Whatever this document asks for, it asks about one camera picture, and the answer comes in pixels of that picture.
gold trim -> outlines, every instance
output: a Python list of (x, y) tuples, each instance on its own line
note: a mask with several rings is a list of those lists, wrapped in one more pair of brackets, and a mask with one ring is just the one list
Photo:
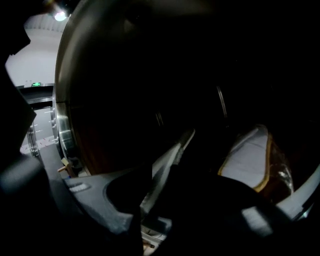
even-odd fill
[[(271, 153), (272, 140), (273, 140), (272, 134), (268, 132), (268, 139), (267, 139), (266, 151), (265, 151), (265, 172), (264, 172), (263, 180), (257, 186), (255, 186), (253, 188), (256, 192), (260, 192), (261, 190), (263, 190), (266, 187), (267, 183), (269, 182), (269, 178), (270, 178), (270, 153)], [(229, 156), (227, 156), (225, 158), (223, 164), (221, 165), (221, 167), (217, 173), (219, 176), (222, 176), (223, 169), (224, 169), (228, 159), (229, 159)]]
[(255, 186), (253, 189), (256, 192), (260, 192), (265, 188), (269, 181), (270, 177), (270, 152), (271, 152), (271, 143), (272, 143), (272, 135), (271, 133), (268, 133), (268, 141), (266, 144), (266, 151), (265, 151), (265, 172), (264, 172), (264, 177), (263, 180)]

wall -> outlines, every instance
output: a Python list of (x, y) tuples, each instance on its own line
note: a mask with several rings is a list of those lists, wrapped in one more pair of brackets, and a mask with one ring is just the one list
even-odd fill
[(5, 68), (15, 86), (54, 83), (58, 48), (62, 33), (44, 29), (26, 29), (31, 43), (11, 55)]

white ceiling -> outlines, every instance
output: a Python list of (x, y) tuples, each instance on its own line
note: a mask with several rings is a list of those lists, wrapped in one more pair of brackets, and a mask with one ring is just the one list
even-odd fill
[(56, 21), (55, 18), (49, 14), (40, 14), (30, 17), (24, 23), (24, 29), (31, 30), (47, 30), (62, 33), (66, 27), (69, 18), (63, 21)]

white fabric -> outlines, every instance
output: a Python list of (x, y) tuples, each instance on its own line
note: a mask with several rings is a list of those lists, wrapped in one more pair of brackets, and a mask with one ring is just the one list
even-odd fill
[(248, 185), (258, 186), (265, 177), (268, 130), (257, 126), (231, 149), (221, 175)]
[(245, 218), (245, 221), (250, 229), (256, 234), (260, 235), (261, 237), (266, 237), (272, 234), (272, 228), (264, 219), (264, 217), (261, 216), (261, 214), (257, 211), (257, 208), (255, 206), (243, 209), (241, 211), (241, 214)]

ceiling light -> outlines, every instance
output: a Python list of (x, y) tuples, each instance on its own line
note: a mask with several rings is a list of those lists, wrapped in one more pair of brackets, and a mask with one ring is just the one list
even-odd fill
[(67, 16), (66, 16), (66, 14), (65, 14), (64, 11), (61, 11), (61, 12), (58, 12), (58, 13), (54, 16), (54, 18), (55, 18), (56, 21), (62, 22), (62, 21), (64, 21), (64, 20), (67, 18)]

